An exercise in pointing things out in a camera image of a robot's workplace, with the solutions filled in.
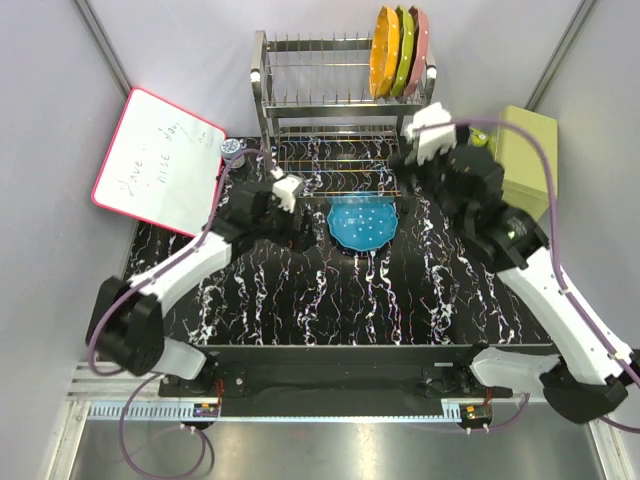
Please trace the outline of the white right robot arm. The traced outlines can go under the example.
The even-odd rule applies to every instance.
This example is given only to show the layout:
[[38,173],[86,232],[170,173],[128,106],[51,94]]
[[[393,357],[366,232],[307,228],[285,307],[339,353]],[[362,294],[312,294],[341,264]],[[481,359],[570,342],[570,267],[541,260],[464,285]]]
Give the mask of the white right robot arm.
[[468,255],[498,276],[531,311],[557,351],[535,355],[474,346],[454,371],[466,396],[486,388],[541,395],[563,418],[584,424],[613,412],[639,372],[635,352],[580,303],[552,263],[550,241],[524,210],[503,198],[504,170],[483,149],[459,146],[418,162],[409,148],[394,153],[399,184],[415,178],[433,194]]

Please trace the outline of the blue polka dot plate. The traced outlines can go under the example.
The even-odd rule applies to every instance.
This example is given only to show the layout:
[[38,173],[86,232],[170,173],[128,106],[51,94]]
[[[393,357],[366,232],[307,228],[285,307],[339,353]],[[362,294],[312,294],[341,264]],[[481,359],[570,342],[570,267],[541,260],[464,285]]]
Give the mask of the blue polka dot plate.
[[372,252],[394,239],[398,216],[392,197],[362,192],[334,197],[329,203],[329,233],[345,249]]

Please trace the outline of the orange polka dot plate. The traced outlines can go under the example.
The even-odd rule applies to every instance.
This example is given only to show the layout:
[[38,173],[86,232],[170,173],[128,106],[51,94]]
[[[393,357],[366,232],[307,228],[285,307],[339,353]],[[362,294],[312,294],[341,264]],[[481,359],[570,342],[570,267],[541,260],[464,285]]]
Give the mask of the orange polka dot plate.
[[374,100],[388,96],[391,91],[399,45],[398,14],[383,5],[376,20],[369,58],[369,91]]

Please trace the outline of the green polka dot plate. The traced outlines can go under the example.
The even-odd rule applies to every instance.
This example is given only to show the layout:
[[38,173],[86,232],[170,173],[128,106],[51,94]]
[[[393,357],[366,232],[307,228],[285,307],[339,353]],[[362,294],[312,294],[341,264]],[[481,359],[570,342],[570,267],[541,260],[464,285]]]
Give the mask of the green polka dot plate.
[[391,97],[403,95],[409,78],[414,47],[415,21],[412,14],[403,5],[396,7],[396,14],[399,19],[401,36],[394,81],[390,90]]

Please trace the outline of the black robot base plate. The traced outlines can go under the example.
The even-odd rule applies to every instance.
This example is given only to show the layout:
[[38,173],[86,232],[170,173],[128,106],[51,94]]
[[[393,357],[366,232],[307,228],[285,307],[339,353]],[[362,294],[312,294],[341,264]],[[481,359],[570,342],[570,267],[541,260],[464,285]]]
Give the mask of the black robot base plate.
[[466,365],[475,348],[462,346],[213,346],[215,381],[208,389],[169,377],[168,398],[256,404],[330,402],[416,405],[444,399],[508,398],[510,390],[483,387]]

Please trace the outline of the pink polka dot plate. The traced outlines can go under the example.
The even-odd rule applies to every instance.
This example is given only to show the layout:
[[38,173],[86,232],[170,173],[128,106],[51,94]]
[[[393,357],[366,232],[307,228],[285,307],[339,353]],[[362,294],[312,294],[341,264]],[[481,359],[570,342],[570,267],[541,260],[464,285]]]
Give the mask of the pink polka dot plate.
[[415,93],[422,74],[426,69],[430,31],[428,16],[421,8],[413,5],[409,8],[409,13],[414,20],[414,48],[408,79],[403,91],[403,96],[405,98],[408,98]]

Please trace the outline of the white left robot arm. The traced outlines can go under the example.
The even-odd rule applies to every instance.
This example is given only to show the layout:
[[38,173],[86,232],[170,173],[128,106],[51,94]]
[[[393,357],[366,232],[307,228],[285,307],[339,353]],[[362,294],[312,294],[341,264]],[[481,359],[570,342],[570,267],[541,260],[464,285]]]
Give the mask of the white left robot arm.
[[214,358],[166,336],[164,318],[202,280],[250,251],[259,240],[294,252],[315,243],[312,217],[296,200],[304,182],[294,175],[247,183],[214,207],[201,233],[155,267],[128,280],[110,277],[100,288],[86,334],[88,359],[102,356],[119,373],[180,378],[196,396],[215,386]]

